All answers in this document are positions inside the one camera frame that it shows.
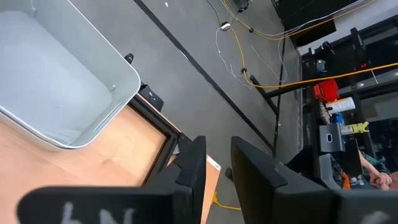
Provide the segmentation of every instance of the storage bin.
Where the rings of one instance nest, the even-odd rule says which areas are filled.
[[[51,149],[94,140],[140,78],[68,0],[0,2],[0,114]]]

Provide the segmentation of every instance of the gray concrete floor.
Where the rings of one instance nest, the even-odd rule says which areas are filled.
[[[275,115],[255,88],[243,86],[218,57],[215,45],[217,18],[205,0],[143,0],[196,61],[210,74],[265,137],[274,138]],[[221,20],[232,20],[220,0],[210,0]],[[134,54],[132,65],[142,81],[164,100],[162,113],[188,137],[205,135],[208,154],[223,168],[230,166],[231,136],[241,136],[265,152],[265,144],[238,116],[211,85],[196,71],[184,55],[133,0],[72,0],[76,7],[120,52]],[[237,7],[227,1],[234,12]],[[256,30],[275,34],[284,30],[271,0],[254,1],[239,18]],[[252,50],[253,46],[275,71],[280,72],[278,41],[250,34],[237,21],[233,24],[241,42],[246,67],[263,85],[277,85],[278,79]],[[218,32],[221,54],[236,75],[240,75],[241,59],[231,31]],[[286,41],[284,59],[287,83],[298,80],[299,54],[291,41]],[[299,103],[293,93],[282,96],[277,158],[288,161],[297,153],[300,139]],[[236,191],[222,174],[217,186],[220,202],[239,206]],[[240,211],[212,206],[207,223],[243,223]]]

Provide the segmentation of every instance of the person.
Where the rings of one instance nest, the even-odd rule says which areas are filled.
[[[391,173],[382,161],[358,152],[363,174],[350,178],[351,189],[398,190],[398,172]],[[312,147],[308,146],[303,148],[286,166],[311,179],[312,164]],[[334,180],[338,185],[343,186],[343,169],[333,156],[331,157],[331,164]]]

